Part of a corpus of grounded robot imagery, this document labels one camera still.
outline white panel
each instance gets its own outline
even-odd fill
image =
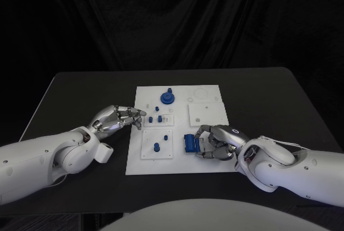
[[[190,125],[200,127],[207,125],[229,125],[225,103],[190,103]]]
[[[155,152],[155,143],[160,143],[161,150]],[[142,159],[171,159],[173,150],[173,129],[147,129],[142,136]]]
[[[170,127],[174,126],[174,115],[173,114],[155,114],[147,115],[145,117],[145,127]]]
[[[161,101],[162,94],[173,88],[175,101],[167,105]],[[232,161],[219,161],[216,159],[202,159],[194,154],[186,154],[184,135],[196,134],[199,127],[190,126],[188,105],[194,103],[223,103],[220,88],[217,85],[187,85],[187,86],[149,86],[138,87],[135,107],[155,115],[174,115],[174,126],[147,127],[138,130],[132,126],[128,169],[126,175],[141,174],[175,174],[175,173],[207,173],[207,172],[235,172],[238,159]],[[220,111],[223,119],[228,121],[228,115],[223,108]],[[173,130],[173,159],[142,159],[142,139],[144,130]],[[204,148],[213,150],[209,143],[209,133],[204,132]]]

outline black curtain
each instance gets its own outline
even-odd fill
[[[2,144],[18,141],[61,71],[285,66],[343,145],[344,0],[0,0],[0,4],[2,113],[5,126],[16,123],[11,133],[2,131]]]

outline blue object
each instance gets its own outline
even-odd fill
[[[200,138],[196,138],[196,152],[200,152],[202,148],[200,148]]]
[[[155,143],[155,152],[161,150],[160,143]]]
[[[168,89],[168,92],[162,94],[161,101],[164,104],[173,104],[174,103],[174,94],[173,89]]]
[[[196,152],[196,136],[194,136],[194,134],[184,135],[184,142],[186,142],[186,152],[194,153]]]

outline metallic robot hand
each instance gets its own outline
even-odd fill
[[[242,148],[249,142],[249,137],[228,125],[203,125],[197,131],[196,138],[200,138],[204,131],[210,132],[209,142],[216,150],[199,152],[197,156],[206,159],[232,160],[235,153],[241,153]]]
[[[97,113],[87,128],[102,140],[129,124],[142,130],[142,116],[147,115],[148,113],[136,108],[110,105]]]

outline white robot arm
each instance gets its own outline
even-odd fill
[[[265,136],[251,140],[226,125],[203,125],[196,138],[204,131],[216,150],[199,152],[199,157],[229,160],[238,155],[236,170],[264,191],[274,192],[282,186],[307,199],[344,207],[344,154],[313,151]],[[277,143],[303,150],[291,153]]]
[[[142,129],[145,115],[139,109],[112,105],[89,127],[2,147],[0,205],[53,185],[61,176],[82,172],[93,159],[106,163],[113,148],[100,140],[129,124]]]

